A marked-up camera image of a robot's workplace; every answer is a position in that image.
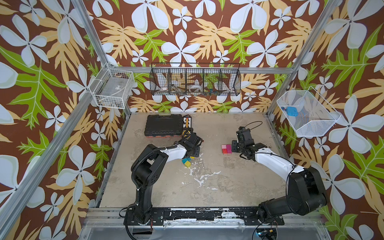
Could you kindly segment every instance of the brown wall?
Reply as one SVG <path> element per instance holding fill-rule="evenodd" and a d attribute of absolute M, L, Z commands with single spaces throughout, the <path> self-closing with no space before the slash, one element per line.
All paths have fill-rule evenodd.
<path fill-rule="evenodd" d="M 275 63 L 271 60 L 268 64 L 264 57 L 259 64 L 254 66 L 291 66 L 324 5 L 322 1 L 315 0 L 310 11 L 307 1 L 258 2 L 253 8 L 260 11 L 257 15 L 259 20 L 252 25 L 252 4 L 247 5 L 246 1 L 155 1 L 151 8 L 159 8 L 162 11 L 158 16 L 155 15 L 156 23 L 148 9 L 145 14 L 139 13 L 140 9 L 146 6 L 145 4 L 128 4 L 129 1 L 121 0 L 115 1 L 116 3 L 108 2 L 110 4 L 102 6 L 95 1 L 85 1 L 85 5 L 91 16 L 94 17 L 92 22 L 100 40 L 106 47 L 110 45 L 107 55 L 110 56 L 111 63 L 122 66 L 149 66 L 150 63 L 155 62 L 173 62 L 172 59 L 177 56 L 177 53 L 170 53 L 172 52 L 170 46 L 174 45 L 176 48 L 176 38 L 181 39 L 181 42 L 185 41 L 182 49 L 189 47 L 189 51 L 187 51 L 189 56 L 187 59 L 184 56 L 181 57 L 179 60 L 181 62 L 194 61 L 199 65 L 215 62 L 215 58 L 218 58 L 216 53 L 220 51 L 221 55 L 226 54 L 224 59 L 226 63 L 240 63 L 241 67 L 249 67 L 251 60 L 260 56 L 260 53 L 247 53 L 248 46 L 254 43 L 252 49 L 256 49 L 255 45 L 259 42 L 263 48 L 266 47 L 266 44 L 270 46 L 269 49 L 277 46 L 278 50 L 274 48 L 269 53 L 270 59 L 275 57 L 277 60 Z M 177 19 L 180 19 L 177 16 L 178 12 L 183 12 L 183 7 L 186 7 L 186 13 L 182 21 L 186 20 L 186 28 L 183 27 L 182 22 L 177 22 Z M 199 14 L 200 7 L 203 7 L 202 15 Z M 250 11 L 243 12 L 242 10 L 247 7 Z M 283 25 L 279 28 L 279 23 L 276 21 L 285 9 L 287 11 L 285 21 L 282 21 Z M 232 18 L 237 20 L 233 24 L 231 24 Z M 146 30 L 140 25 L 145 19 L 147 19 Z M 245 23 L 240 29 L 238 26 L 242 23 L 239 21 L 241 19 L 244 19 Z M 182 38 L 182 32 L 185 33 L 185 38 Z M 143 63 L 137 58 L 139 54 L 142 56 Z M 268 80 L 270 95 L 262 93 Z M 137 87 L 129 99 L 132 111 L 164 112 L 175 107 L 173 111 L 182 109 L 191 112 L 227 112 L 242 109 L 264 112 L 267 109 L 265 106 L 269 106 L 280 86 L 281 76 L 248 74 L 242 76 L 241 95 L 237 98 L 200 95 L 192 96 L 188 101 L 182 96 L 178 96 L 177 99 L 175 97 L 168 99 L 152 97 L 148 88 L 145 87 L 149 86 L 149 83 L 146 83 L 149 81 L 147 74 L 140 74 L 135 81 Z M 249 104 L 244 104 L 246 94 L 254 96 L 248 102 Z M 196 105 L 205 107 L 196 109 Z"/>
<path fill-rule="evenodd" d="M 52 6 L 56 0 L 45 1 L 48 6 L 38 1 L 33 9 L 27 6 L 30 2 L 0 1 L 0 206 L 5 207 L 27 168 L 39 161 L 56 130 L 77 105 L 82 90 L 100 69 L 69 1 L 62 1 L 69 4 L 63 9 Z M 68 31 L 65 13 L 70 13 L 74 27 Z M 64 27 L 58 30 L 59 23 Z M 28 48 L 22 53 L 25 38 L 35 45 L 32 55 Z M 50 239 L 54 236 L 47 234 L 57 226 L 55 239 L 78 238 L 112 156 L 118 129 L 124 123 L 121 110 L 112 110 L 111 114 L 110 109 L 103 108 L 102 119 L 97 111 L 98 107 L 90 105 L 84 113 L 7 239 Z M 101 132 L 106 139 L 100 139 L 100 146 L 95 137 L 96 124 L 100 129 L 105 127 Z M 83 171 L 81 179 L 74 172 L 78 166 L 89 172 Z"/>
<path fill-rule="evenodd" d="M 343 2 L 325 28 L 330 34 L 323 31 L 311 50 L 312 60 L 302 65 L 307 77 L 297 76 L 291 83 L 296 90 L 317 87 L 342 119 L 324 137 L 305 139 L 296 137 L 278 108 L 273 116 L 287 153 L 327 178 L 331 201 L 321 213 L 333 239 L 377 240 L 384 235 L 383 6 L 375 0 Z M 354 26 L 351 23 L 345 34 L 338 29 L 342 25 L 334 25 L 350 19 Z"/>

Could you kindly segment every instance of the wire basket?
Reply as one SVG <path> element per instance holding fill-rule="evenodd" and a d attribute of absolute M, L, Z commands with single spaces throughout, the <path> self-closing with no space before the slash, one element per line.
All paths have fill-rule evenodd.
<path fill-rule="evenodd" d="M 97 106 L 124 109 L 134 83 L 133 72 L 111 68 L 100 73 L 95 79 L 100 82 L 92 92 Z"/>
<path fill-rule="evenodd" d="M 223 67 L 221 64 L 201 64 L 207 67 L 155 66 L 149 75 L 152 95 L 217 95 L 240 94 L 240 64 Z"/>
<path fill-rule="evenodd" d="M 287 91 L 277 100 L 278 106 L 298 137 L 324 136 L 341 117 L 341 114 L 321 94 L 314 90 L 322 103 L 310 90 L 314 90 L 313 87 L 309 90 Z M 288 115 L 287 111 L 283 110 L 287 107 L 295 107 L 297 116 Z"/>

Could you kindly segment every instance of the blue box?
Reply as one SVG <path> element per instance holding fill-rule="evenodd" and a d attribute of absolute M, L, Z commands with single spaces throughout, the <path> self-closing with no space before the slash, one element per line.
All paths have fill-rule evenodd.
<path fill-rule="evenodd" d="M 299 115 L 295 107 L 287 107 L 285 111 L 287 112 L 288 116 L 297 117 L 297 115 Z"/>

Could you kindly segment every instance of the white wire basket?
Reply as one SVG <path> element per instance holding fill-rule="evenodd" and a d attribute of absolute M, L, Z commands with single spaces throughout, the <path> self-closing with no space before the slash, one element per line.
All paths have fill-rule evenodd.
<path fill-rule="evenodd" d="M 341 117 L 341 114 L 312 87 L 309 90 L 287 91 L 277 100 L 277 105 L 281 109 L 296 108 L 297 116 L 289 116 L 284 110 L 282 112 L 298 137 L 324 136 Z"/>
<path fill-rule="evenodd" d="M 133 72 L 111 68 L 95 80 L 100 81 L 92 92 L 97 106 L 125 108 L 134 83 Z"/>

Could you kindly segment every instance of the blue object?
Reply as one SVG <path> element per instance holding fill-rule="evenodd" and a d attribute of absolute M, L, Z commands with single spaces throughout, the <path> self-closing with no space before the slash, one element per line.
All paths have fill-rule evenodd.
<path fill-rule="evenodd" d="M 183 164 L 186 163 L 187 161 L 191 161 L 191 158 L 190 158 L 190 157 L 189 157 L 189 158 L 184 158 L 184 159 L 182 160 Z"/>
<path fill-rule="evenodd" d="M 287 107 L 285 111 L 287 112 L 288 116 L 297 117 L 297 115 L 299 115 L 295 107 Z"/>

